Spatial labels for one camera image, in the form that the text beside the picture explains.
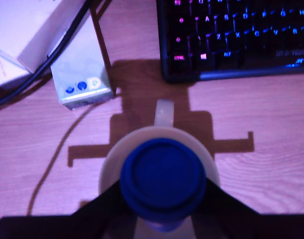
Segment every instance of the mug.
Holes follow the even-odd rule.
[[[159,232],[175,230],[184,223],[185,214],[196,207],[204,194],[204,177],[220,186],[218,169],[208,150],[189,133],[174,128],[173,122],[174,103],[158,100],[154,126],[135,130],[116,143],[106,157],[100,176],[101,193],[120,179],[128,205],[145,224]],[[131,179],[133,173],[139,180]],[[186,193],[171,191],[171,180],[185,184]],[[159,193],[153,195],[154,200],[146,196],[153,192]],[[188,198],[189,203],[184,203],[181,212],[167,210],[169,202],[172,205],[185,202],[191,194],[198,197],[193,196],[192,203]],[[147,202],[151,209],[145,208]],[[156,206],[164,212],[154,213]]]

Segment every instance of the wood grain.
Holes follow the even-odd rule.
[[[215,157],[225,191],[262,213],[304,212],[304,74],[168,85],[155,1],[113,0],[100,25],[114,100],[71,112],[48,81],[0,111],[0,217],[29,205],[33,215],[72,213],[96,197],[107,152],[153,124],[159,98]]]

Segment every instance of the cable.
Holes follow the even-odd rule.
[[[22,85],[20,85],[17,89],[9,93],[7,96],[0,99],[0,106],[10,101],[15,96],[21,94],[24,90],[26,90],[31,84],[37,80],[47,69],[51,66],[53,62],[57,60],[57,58],[60,56],[60,54],[64,51],[67,44],[71,40],[74,32],[76,31],[77,27],[79,26],[80,22],[82,21],[83,17],[87,13],[88,9],[90,8],[93,0],[86,0],[82,7],[80,8],[77,16],[72,21],[67,33],[61,40],[58,47],[53,51],[53,53],[47,58],[47,60],[42,63],[41,66],[38,67],[38,69],[29,77],[28,80],[26,80]]]

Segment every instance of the keyboard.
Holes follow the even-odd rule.
[[[304,0],[157,0],[157,15],[168,82],[304,72]]]

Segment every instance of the cardboard box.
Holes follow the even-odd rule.
[[[114,98],[103,55],[88,10],[73,39],[51,66],[59,102],[72,110]]]
[[[35,72],[85,0],[0,0],[0,86]]]

